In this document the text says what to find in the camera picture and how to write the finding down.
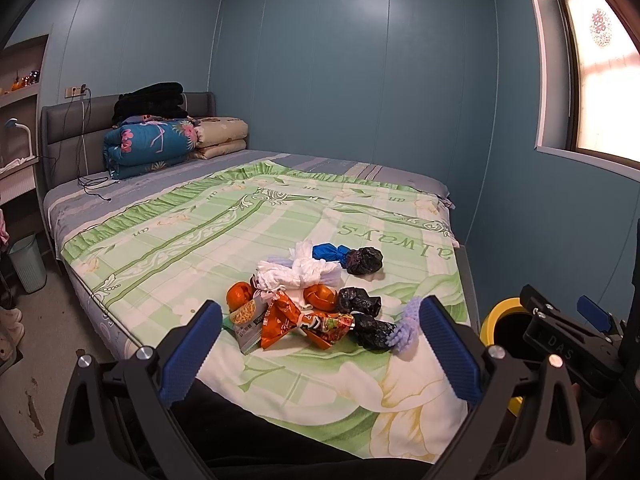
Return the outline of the person right hand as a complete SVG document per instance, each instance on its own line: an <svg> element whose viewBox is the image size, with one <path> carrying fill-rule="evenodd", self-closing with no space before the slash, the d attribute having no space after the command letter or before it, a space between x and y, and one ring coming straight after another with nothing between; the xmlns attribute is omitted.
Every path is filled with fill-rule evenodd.
<svg viewBox="0 0 640 480"><path fill-rule="evenodd" d="M619 396L595 396L574 382L582 431L598 452L615 454L634 428L634 414Z"/></svg>

